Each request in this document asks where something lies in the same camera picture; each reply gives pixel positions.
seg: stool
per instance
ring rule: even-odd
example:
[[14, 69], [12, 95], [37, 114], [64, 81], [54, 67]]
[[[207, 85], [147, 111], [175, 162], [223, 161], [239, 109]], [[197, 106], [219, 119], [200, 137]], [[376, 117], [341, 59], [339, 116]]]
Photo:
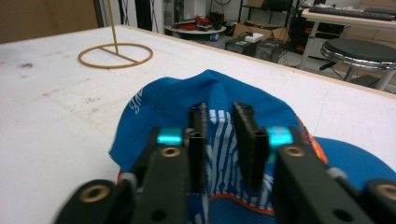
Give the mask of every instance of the stool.
[[385, 71], [375, 88], [384, 90], [396, 71], [396, 49], [373, 42], [335, 38], [326, 41], [321, 54], [332, 62], [349, 66], [344, 81], [349, 81], [357, 68]]

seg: round stool seat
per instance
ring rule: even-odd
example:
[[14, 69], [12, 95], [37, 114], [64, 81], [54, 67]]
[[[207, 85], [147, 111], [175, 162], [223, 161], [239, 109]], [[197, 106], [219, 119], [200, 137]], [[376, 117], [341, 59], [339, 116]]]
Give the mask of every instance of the round stool seat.
[[337, 63], [365, 69], [396, 69], [396, 49], [373, 42], [335, 38], [323, 44], [321, 53]]

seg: stool leg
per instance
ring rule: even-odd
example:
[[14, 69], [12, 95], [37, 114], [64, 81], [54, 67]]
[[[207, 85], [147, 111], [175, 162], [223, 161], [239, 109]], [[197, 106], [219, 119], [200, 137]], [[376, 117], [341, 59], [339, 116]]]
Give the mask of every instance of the stool leg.
[[380, 91], [384, 90], [390, 79], [393, 77], [395, 71], [396, 70], [390, 70], [384, 76], [382, 76], [381, 79], [379, 79], [378, 83], [376, 83], [375, 88]]
[[349, 69], [346, 72], [346, 76], [344, 77], [344, 81], [350, 81], [350, 79], [352, 78], [355, 71], [356, 71], [356, 68], [349, 67]]

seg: blue fabric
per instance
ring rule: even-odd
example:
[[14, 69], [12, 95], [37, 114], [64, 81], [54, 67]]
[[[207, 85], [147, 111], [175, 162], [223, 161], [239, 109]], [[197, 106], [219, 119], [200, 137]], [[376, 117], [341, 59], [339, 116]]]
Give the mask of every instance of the blue fabric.
[[[129, 171], [153, 128], [188, 127], [190, 107], [202, 102], [206, 102], [208, 117], [207, 186], [205, 195], [190, 196], [191, 222], [276, 223], [270, 200], [275, 165], [266, 165], [262, 192], [247, 190], [238, 163], [232, 103], [252, 105], [260, 127], [291, 126], [304, 130], [287, 104], [236, 79], [207, 70], [184, 80], [164, 77], [149, 83], [125, 107], [110, 156], [121, 170]], [[346, 169], [355, 186], [360, 187], [372, 177], [395, 176], [383, 162], [360, 148], [326, 139], [320, 143], [328, 153], [330, 165]], [[364, 164], [359, 164], [360, 157], [365, 158]], [[362, 174], [363, 166], [369, 167], [371, 173]]]

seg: keyboard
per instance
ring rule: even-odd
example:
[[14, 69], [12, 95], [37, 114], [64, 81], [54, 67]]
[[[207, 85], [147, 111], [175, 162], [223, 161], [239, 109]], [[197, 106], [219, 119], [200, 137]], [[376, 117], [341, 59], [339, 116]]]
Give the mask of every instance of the keyboard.
[[309, 8], [309, 12], [328, 14], [334, 16], [345, 16], [345, 17], [362, 18], [369, 20], [378, 20], [378, 21], [393, 21], [393, 17], [390, 16], [389, 14], [364, 12], [357, 10], [344, 10], [344, 9], [336, 9], [333, 7], [311, 7]]
[[385, 7], [367, 7], [364, 9], [365, 12], [374, 12], [388, 14], [391, 16], [396, 16], [396, 8], [385, 8]]

